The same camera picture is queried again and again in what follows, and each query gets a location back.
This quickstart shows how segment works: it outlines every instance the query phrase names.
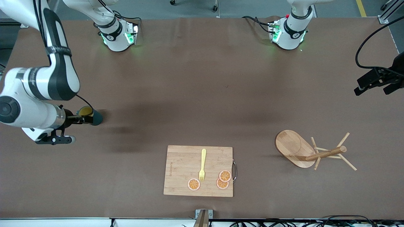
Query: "cutting board handle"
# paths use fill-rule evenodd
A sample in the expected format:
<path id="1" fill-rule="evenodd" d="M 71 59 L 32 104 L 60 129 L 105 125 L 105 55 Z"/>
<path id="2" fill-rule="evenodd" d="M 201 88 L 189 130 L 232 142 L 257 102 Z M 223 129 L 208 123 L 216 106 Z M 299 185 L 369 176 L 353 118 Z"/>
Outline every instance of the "cutting board handle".
<path id="1" fill-rule="evenodd" d="M 234 181 L 236 180 L 236 178 L 237 178 L 237 164 L 236 164 L 236 162 L 234 161 L 234 159 L 233 159 L 233 165 L 231 166 L 231 175 L 232 175 L 232 177 L 233 177 L 233 183 L 234 183 Z"/>

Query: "green led light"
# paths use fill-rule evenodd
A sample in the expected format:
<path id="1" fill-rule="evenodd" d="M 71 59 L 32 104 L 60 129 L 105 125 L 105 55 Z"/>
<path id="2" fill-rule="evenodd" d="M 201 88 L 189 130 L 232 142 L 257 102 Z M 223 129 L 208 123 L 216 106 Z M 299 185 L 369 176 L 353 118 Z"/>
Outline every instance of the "green led light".
<path id="1" fill-rule="evenodd" d="M 277 42 L 279 40 L 279 37 L 280 37 L 280 32 L 275 33 L 272 37 L 272 41 Z"/>
<path id="2" fill-rule="evenodd" d="M 105 41 L 104 35 L 101 33 L 101 37 L 104 40 L 104 44 L 107 45 L 107 41 Z"/>
<path id="3" fill-rule="evenodd" d="M 306 34 L 306 31 L 303 33 L 303 35 L 302 35 L 302 39 L 300 40 L 300 42 L 303 42 L 303 39 L 304 39 L 304 35 Z"/>
<path id="4" fill-rule="evenodd" d="M 128 40 L 129 44 L 133 43 L 133 36 L 131 34 L 125 33 L 126 39 Z"/>

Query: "orange slice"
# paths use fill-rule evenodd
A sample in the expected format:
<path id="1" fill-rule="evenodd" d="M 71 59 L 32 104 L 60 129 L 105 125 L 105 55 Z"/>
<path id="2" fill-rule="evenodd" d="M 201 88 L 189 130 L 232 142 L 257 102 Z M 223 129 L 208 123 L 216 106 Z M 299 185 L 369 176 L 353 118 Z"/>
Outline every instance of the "orange slice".
<path id="1" fill-rule="evenodd" d="M 229 182 L 231 180 L 231 173 L 227 170 L 223 170 L 219 173 L 219 179 L 223 182 Z"/>
<path id="2" fill-rule="evenodd" d="M 200 186 L 201 183 L 196 178 L 192 178 L 191 180 L 188 181 L 188 188 L 191 189 L 192 191 L 198 190 Z"/>
<path id="3" fill-rule="evenodd" d="M 220 189 L 226 189 L 229 186 L 229 182 L 223 182 L 219 178 L 216 180 L 216 186 Z"/>

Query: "robotic arm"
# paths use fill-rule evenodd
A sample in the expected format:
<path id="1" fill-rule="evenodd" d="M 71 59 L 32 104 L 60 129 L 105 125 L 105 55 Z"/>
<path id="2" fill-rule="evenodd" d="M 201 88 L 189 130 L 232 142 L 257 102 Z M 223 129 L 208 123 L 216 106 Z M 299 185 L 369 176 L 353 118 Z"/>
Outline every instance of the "robotic arm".
<path id="1" fill-rule="evenodd" d="M 46 0 L 0 0 L 0 9 L 41 32 L 50 62 L 44 67 L 13 68 L 6 74 L 0 94 L 0 122 L 21 127 L 38 144 L 74 142 L 74 137 L 64 135 L 64 129 L 85 123 L 84 116 L 73 116 L 62 106 L 45 102 L 70 100 L 80 89 L 59 17 Z"/>
<path id="2" fill-rule="evenodd" d="M 112 51 L 126 50 L 136 42 L 138 25 L 118 19 L 108 7 L 118 0 L 63 0 L 72 9 L 90 17 L 101 31 L 101 36 Z"/>
<path id="3" fill-rule="evenodd" d="M 334 0 L 287 0 L 292 6 L 290 16 L 283 17 L 269 25 L 269 38 L 280 48 L 295 49 L 306 34 L 306 28 L 313 18 L 313 4 L 322 4 Z"/>

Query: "wooden cutting board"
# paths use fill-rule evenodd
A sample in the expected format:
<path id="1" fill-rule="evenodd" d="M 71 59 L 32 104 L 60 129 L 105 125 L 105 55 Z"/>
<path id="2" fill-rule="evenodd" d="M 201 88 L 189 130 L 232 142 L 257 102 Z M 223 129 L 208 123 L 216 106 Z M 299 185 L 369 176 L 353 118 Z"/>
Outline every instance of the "wooden cutting board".
<path id="1" fill-rule="evenodd" d="M 202 149 L 206 149 L 205 179 L 198 190 L 192 191 L 188 188 L 188 181 L 199 179 Z M 219 173 L 223 170 L 231 172 L 232 165 L 232 147 L 170 145 L 167 149 L 164 195 L 233 197 L 232 180 L 226 189 L 216 186 Z"/>

